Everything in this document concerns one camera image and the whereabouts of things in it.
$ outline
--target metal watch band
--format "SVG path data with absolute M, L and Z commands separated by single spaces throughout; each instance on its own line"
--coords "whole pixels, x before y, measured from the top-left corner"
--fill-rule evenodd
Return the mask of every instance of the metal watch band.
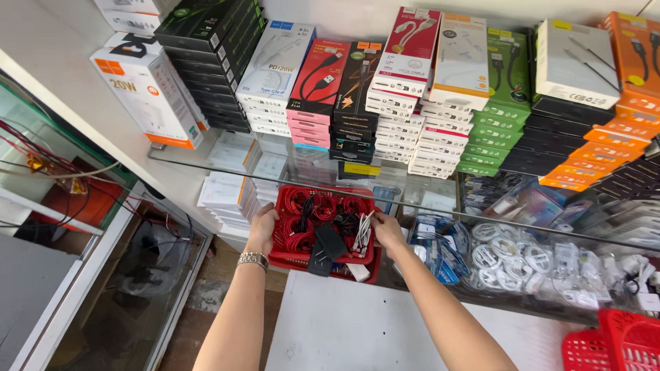
M 268 257 L 266 255 L 263 255 L 260 252 L 244 252 L 241 254 L 241 256 L 238 258 L 238 263 L 236 264 L 237 266 L 239 264 L 243 263 L 256 263 L 259 264 L 266 273 L 268 273 Z

